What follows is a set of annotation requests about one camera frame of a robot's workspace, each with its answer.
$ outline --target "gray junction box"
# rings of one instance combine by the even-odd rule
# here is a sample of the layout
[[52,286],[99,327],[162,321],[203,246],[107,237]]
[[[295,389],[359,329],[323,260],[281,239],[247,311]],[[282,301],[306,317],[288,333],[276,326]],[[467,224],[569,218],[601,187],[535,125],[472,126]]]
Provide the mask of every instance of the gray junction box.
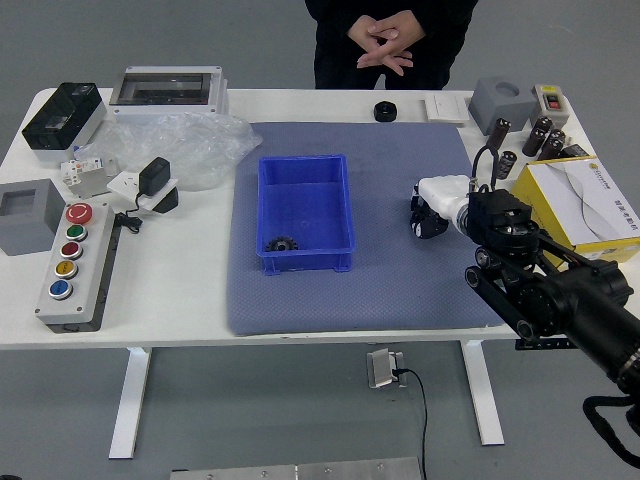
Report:
[[0,185],[0,248],[9,256],[51,250],[64,207],[48,178]]
[[531,86],[526,86],[521,80],[481,78],[473,91],[469,113],[483,135],[491,133],[499,118],[511,122],[511,132],[518,132],[524,128],[537,103],[531,94]]

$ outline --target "blue mat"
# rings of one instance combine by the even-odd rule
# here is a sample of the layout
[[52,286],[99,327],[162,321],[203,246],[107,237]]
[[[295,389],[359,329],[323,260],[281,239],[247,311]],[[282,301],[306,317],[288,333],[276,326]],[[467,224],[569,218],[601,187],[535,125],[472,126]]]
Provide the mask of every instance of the blue mat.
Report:
[[[423,177],[469,175],[451,125],[259,123],[264,141],[237,167],[227,315],[237,335],[499,325],[469,288],[476,245],[453,226],[430,240],[409,226]],[[353,270],[262,274],[256,255],[258,159],[342,153],[356,236]]]

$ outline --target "green button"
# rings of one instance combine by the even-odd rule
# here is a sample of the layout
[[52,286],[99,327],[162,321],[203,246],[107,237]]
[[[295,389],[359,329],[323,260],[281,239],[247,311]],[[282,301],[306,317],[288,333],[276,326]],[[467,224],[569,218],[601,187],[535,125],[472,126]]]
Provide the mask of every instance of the green button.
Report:
[[82,225],[71,225],[67,228],[67,238],[69,240],[82,240],[87,234],[87,230]]

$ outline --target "plastic bag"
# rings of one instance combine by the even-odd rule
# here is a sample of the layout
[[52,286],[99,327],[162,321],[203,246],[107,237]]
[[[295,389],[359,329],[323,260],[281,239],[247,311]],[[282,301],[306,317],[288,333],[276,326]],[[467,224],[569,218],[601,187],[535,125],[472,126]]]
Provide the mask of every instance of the plastic bag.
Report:
[[78,160],[116,159],[139,171],[156,157],[171,164],[171,177],[184,191],[210,190],[262,143],[251,125],[230,115],[183,113],[144,125],[105,121],[95,142],[75,152]]

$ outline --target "blue plastic bin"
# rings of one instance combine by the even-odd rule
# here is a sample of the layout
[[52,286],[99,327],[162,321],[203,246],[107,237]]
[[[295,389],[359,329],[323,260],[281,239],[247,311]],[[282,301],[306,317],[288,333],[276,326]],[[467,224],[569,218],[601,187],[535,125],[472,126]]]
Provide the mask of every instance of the blue plastic bin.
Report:
[[[265,275],[351,270],[355,237],[345,156],[261,158],[257,230]],[[278,237],[293,239],[298,249],[267,251]]]

